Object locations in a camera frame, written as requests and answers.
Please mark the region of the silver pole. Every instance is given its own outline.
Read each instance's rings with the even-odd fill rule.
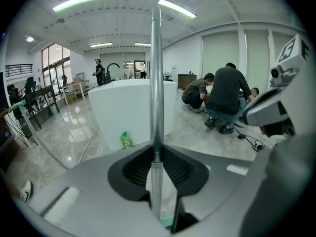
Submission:
[[[154,215],[160,220],[162,197],[163,147],[163,67],[161,13],[153,8],[150,70],[150,136],[153,147],[151,202]]]
[[[163,67],[161,44],[161,14],[153,8],[152,46],[150,70],[150,136],[153,146],[153,162],[162,161],[163,146]]]

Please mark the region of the green bottle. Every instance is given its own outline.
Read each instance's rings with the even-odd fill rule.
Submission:
[[[127,132],[124,132],[124,133],[120,136],[120,140],[122,141],[122,144],[123,144],[124,149],[134,147],[131,138],[129,138],[129,137],[127,136]]]

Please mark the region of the shoe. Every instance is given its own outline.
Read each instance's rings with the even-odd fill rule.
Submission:
[[[195,113],[201,113],[201,108],[194,109],[191,105],[189,105],[188,108]]]
[[[220,129],[221,134],[232,134],[234,132],[234,127],[232,128],[227,128],[225,125]]]
[[[27,203],[33,194],[33,184],[31,181],[26,181],[25,186],[20,189],[20,192],[24,198],[24,203]]]
[[[208,119],[204,122],[204,124],[208,127],[208,128],[213,128],[215,126],[215,122],[216,119],[212,118],[212,119]]]

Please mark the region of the ceiling light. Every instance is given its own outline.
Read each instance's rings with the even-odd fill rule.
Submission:
[[[151,44],[148,43],[135,43],[135,45],[151,46]]]
[[[56,7],[54,7],[53,11],[58,12],[58,11],[61,11],[63,9],[66,9],[68,7],[74,6],[74,5],[82,3],[82,2],[87,2],[87,1],[92,1],[92,0],[69,0],[69,1],[63,2],[59,5],[57,5]]]
[[[91,45],[90,47],[97,47],[97,46],[103,46],[103,45],[112,45],[112,43],[103,43],[103,44],[95,44],[95,45]]]
[[[32,42],[32,41],[34,41],[34,39],[33,39],[32,37],[27,37],[27,38],[26,38],[26,41],[27,41],[27,42]]]
[[[166,0],[159,0],[158,4],[164,5],[164,6],[167,6],[167,7],[171,8],[171,9],[174,9],[176,11],[179,11],[179,12],[189,16],[190,18],[196,18],[197,17],[196,15],[194,15],[191,12],[189,12],[188,10],[186,10],[186,9],[180,7],[180,6],[177,6],[174,3],[168,2]]]

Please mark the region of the white counter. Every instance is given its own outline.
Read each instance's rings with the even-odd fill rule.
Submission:
[[[120,136],[127,131],[133,144],[150,140],[149,79],[119,80],[88,92],[91,106],[110,150],[123,148]],[[163,81],[164,134],[172,131],[177,83]]]

